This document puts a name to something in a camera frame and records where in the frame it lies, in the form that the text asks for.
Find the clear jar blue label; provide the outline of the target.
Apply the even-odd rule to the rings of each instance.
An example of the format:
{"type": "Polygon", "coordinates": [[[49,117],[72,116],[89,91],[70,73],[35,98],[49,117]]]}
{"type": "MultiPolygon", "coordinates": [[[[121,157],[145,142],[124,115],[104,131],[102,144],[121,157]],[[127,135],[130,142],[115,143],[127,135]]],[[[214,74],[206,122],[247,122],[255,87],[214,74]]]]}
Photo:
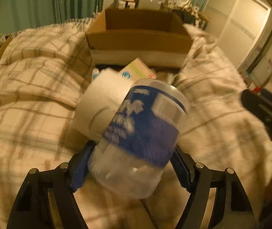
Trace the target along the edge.
{"type": "Polygon", "coordinates": [[[175,150],[189,102],[174,86],[137,80],[88,160],[93,178],[113,193],[152,195],[175,150]]]}

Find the white bear toy blue star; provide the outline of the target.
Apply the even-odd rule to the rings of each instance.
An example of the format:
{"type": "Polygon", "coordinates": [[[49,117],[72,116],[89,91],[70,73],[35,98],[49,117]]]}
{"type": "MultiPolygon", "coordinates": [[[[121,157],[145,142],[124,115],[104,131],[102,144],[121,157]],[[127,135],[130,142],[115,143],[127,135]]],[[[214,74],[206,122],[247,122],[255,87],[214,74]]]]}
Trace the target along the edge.
{"type": "Polygon", "coordinates": [[[133,82],[107,68],[92,80],[76,107],[73,127],[98,142],[133,82]]]}

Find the white sliding wardrobe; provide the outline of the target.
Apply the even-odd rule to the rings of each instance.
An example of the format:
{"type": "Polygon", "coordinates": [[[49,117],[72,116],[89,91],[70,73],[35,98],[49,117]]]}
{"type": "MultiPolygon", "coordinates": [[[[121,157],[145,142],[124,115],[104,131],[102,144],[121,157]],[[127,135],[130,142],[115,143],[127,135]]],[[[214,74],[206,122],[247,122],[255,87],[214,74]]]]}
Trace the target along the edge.
{"type": "Polygon", "coordinates": [[[206,32],[217,38],[217,46],[239,68],[258,46],[270,13],[260,0],[208,0],[206,32]]]}

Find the plaid beige blanket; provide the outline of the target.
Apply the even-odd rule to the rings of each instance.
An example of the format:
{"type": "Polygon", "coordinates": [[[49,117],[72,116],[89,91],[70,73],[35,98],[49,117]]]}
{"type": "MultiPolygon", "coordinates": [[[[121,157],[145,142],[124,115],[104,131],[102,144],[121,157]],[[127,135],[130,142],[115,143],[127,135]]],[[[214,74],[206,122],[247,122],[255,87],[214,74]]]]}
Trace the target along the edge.
{"type": "MultiPolygon", "coordinates": [[[[94,63],[86,20],[19,32],[0,61],[0,228],[31,168],[51,170],[80,151],[75,108],[94,63]]],[[[245,83],[216,39],[185,26],[193,46],[174,81],[190,102],[179,146],[210,169],[233,168],[259,218],[272,175],[272,145],[263,124],[241,105],[245,83]]],[[[149,198],[120,198],[92,177],[75,198],[90,228],[174,228],[188,193],[171,165],[149,198]]]]}

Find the open cardboard box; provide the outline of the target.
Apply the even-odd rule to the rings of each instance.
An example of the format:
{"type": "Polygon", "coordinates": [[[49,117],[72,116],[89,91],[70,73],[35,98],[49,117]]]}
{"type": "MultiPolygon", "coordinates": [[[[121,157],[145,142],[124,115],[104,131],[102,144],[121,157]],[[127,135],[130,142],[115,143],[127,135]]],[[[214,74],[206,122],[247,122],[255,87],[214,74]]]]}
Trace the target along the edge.
{"type": "Polygon", "coordinates": [[[139,58],[148,67],[182,67],[193,39],[178,15],[146,9],[105,9],[86,33],[98,65],[125,66],[139,58]]]}

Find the cluttered dresser desk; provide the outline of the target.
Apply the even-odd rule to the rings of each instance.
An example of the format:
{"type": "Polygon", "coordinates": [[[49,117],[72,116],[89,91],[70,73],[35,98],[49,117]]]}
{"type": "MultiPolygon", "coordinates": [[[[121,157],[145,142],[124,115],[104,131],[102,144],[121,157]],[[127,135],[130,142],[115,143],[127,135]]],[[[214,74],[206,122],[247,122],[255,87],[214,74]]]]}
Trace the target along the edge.
{"type": "Polygon", "coordinates": [[[184,23],[206,30],[210,19],[190,3],[180,4],[174,0],[114,0],[111,9],[147,9],[176,13],[184,23]]]}

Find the green curtain left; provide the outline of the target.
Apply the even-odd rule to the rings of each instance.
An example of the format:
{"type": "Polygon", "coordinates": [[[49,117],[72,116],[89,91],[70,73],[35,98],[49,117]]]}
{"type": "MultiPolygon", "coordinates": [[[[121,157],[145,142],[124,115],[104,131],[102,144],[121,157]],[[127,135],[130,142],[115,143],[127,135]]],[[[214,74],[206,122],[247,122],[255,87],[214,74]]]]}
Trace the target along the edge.
{"type": "Polygon", "coordinates": [[[0,0],[0,33],[91,18],[103,0],[0,0]]]}

